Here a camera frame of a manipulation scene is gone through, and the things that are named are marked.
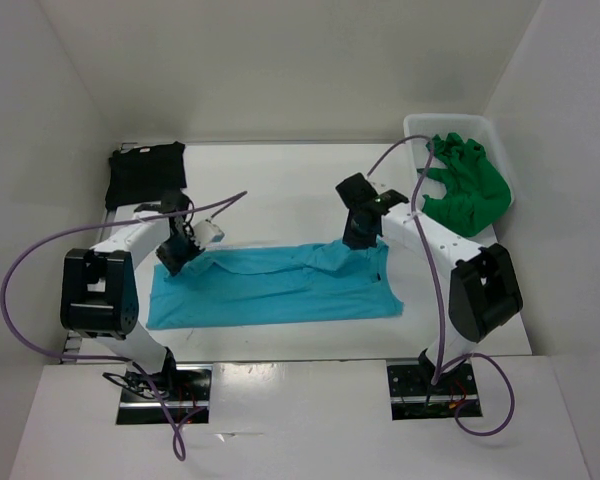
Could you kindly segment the black t-shirt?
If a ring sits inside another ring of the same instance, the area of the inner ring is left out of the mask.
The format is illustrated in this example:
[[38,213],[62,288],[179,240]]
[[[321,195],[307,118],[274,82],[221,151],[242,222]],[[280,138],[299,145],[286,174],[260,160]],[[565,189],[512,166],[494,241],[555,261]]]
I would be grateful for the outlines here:
[[187,187],[184,167],[186,146],[180,142],[114,151],[108,159],[110,181],[105,208],[160,200],[171,190]]

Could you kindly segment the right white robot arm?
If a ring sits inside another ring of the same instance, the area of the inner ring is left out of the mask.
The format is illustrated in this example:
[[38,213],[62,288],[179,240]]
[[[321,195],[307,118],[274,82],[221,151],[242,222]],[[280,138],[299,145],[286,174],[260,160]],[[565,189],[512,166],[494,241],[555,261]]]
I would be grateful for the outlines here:
[[363,250],[388,240],[428,262],[439,333],[419,356],[418,380],[426,391],[442,392],[453,381],[453,369],[523,307],[508,250],[459,236],[398,191],[377,192],[360,173],[340,182],[336,192],[348,211],[345,245]]

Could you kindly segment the light blue t-shirt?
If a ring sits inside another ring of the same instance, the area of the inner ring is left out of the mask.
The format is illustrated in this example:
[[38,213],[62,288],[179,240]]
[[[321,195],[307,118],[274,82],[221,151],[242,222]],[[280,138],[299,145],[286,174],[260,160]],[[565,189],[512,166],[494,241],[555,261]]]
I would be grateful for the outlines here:
[[384,243],[353,250],[342,241],[215,249],[171,275],[154,268],[150,330],[396,317]]

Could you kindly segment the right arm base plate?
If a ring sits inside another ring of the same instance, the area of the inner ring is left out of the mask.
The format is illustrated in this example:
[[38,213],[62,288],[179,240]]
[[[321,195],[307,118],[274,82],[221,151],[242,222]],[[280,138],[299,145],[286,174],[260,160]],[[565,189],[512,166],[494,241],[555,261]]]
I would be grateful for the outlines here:
[[428,371],[416,359],[386,365],[392,419],[431,420],[482,416],[472,366],[462,363],[433,386]]

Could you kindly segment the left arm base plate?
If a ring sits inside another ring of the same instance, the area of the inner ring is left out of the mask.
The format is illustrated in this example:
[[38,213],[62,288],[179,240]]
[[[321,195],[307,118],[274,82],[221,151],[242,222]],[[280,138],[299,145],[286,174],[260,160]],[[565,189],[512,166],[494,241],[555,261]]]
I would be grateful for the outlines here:
[[[179,384],[170,389],[155,380],[166,409],[176,424],[206,424],[209,421],[213,366],[184,363],[177,366],[177,372]],[[169,423],[158,397],[142,375],[127,371],[124,375],[105,373],[103,377],[121,389],[117,425]]]

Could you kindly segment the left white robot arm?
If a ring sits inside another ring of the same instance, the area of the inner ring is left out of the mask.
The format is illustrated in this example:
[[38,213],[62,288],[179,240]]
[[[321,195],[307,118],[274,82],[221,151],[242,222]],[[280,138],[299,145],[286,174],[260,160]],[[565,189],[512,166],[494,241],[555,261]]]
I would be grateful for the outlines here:
[[156,399],[172,397],[179,387],[173,353],[138,323],[140,305],[135,269],[154,253],[175,276],[204,251],[191,225],[193,202],[179,190],[160,202],[136,208],[135,223],[90,249],[72,249],[63,265],[60,319],[62,326],[92,338],[127,362],[134,372],[124,383],[143,386]]

